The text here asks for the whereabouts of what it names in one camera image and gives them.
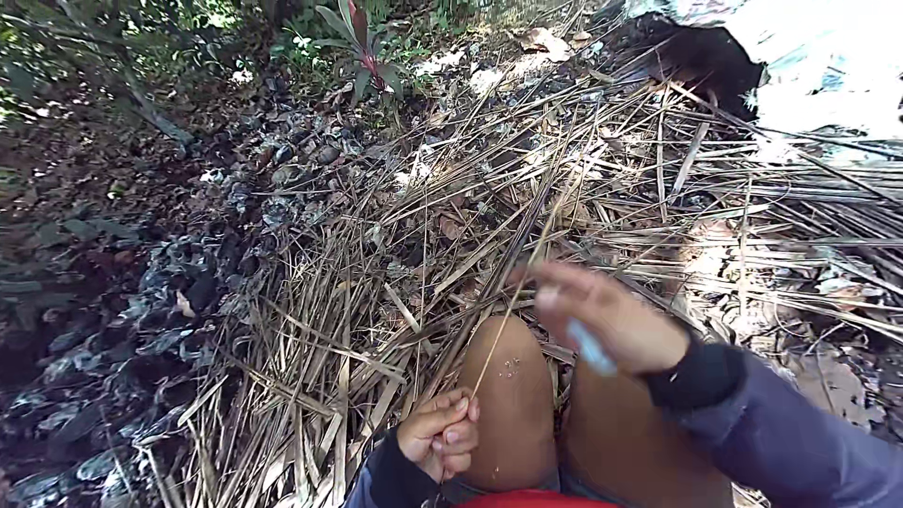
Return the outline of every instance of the leg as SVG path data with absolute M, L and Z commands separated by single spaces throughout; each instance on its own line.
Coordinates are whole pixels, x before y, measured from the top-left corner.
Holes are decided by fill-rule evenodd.
M 502 326 L 487 319 L 470 339 L 459 386 L 473 388 Z M 479 446 L 463 480 L 490 492 L 537 488 L 557 478 L 552 380 L 539 343 L 510 316 L 477 393 Z
M 731 484 L 662 418 L 642 381 L 578 363 L 564 453 L 571 475 L 642 508 L 733 506 Z

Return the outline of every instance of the leaf litter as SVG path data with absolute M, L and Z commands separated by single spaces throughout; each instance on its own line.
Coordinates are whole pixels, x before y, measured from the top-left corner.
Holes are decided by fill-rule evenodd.
M 185 155 L 196 181 L 149 173 L 188 207 L 68 215 L 39 198 L 30 213 L 51 220 L 22 238 L 67 262 L 10 276 L 4 295 L 53 287 L 89 312 L 14 301 L 4 346 L 28 324 L 55 345 L 4 395 L 17 433 L 5 442 L 19 441 L 4 457 L 26 457 L 5 461 L 9 498 L 338 506 L 386 429 L 454 385 L 470 332 L 506 311 L 508 271 L 541 243 L 898 439 L 892 157 L 828 165 L 826 146 L 874 141 L 767 135 L 692 79 L 656 72 L 648 43 L 667 41 L 638 39 L 643 26 L 563 13 L 554 33 L 580 50 L 564 64 L 510 47 L 486 69 L 443 64 L 437 86 L 455 91 L 400 137 L 292 104 L 274 81 Z M 475 93 L 465 85 L 480 72 L 491 80 Z M 759 161 L 763 143 L 794 156 Z M 74 287 L 97 274 L 100 287 Z M 527 289 L 512 312 L 549 357 L 562 408 L 574 353 L 532 305 Z M 52 471 L 28 458 L 46 442 L 59 444 Z

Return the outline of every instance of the fingernail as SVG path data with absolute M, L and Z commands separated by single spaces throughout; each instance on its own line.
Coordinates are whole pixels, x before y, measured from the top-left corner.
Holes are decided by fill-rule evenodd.
M 551 309 L 558 301 L 558 288 L 543 286 L 536 292 L 535 305 L 539 308 Z

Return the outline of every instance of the forest floor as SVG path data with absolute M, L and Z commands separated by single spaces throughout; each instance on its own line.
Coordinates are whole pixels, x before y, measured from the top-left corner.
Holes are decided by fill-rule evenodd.
M 903 150 L 770 135 L 654 79 L 667 34 L 565 6 L 442 42 L 396 113 L 273 71 L 171 101 L 190 146 L 89 104 L 0 136 L 32 169 L 4 196 L 0 505 L 338 506 L 508 308 L 563 409 L 575 353 L 504 287 L 533 253 L 903 440 Z

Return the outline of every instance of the knee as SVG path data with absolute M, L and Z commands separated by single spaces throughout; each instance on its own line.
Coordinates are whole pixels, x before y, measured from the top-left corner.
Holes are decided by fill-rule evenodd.
M 504 344 L 506 348 L 515 344 L 535 343 L 533 334 L 521 318 L 510 315 L 506 320 L 503 315 L 492 315 L 479 325 L 470 340 L 470 347 L 489 348 L 496 337 L 498 337 L 499 345 Z

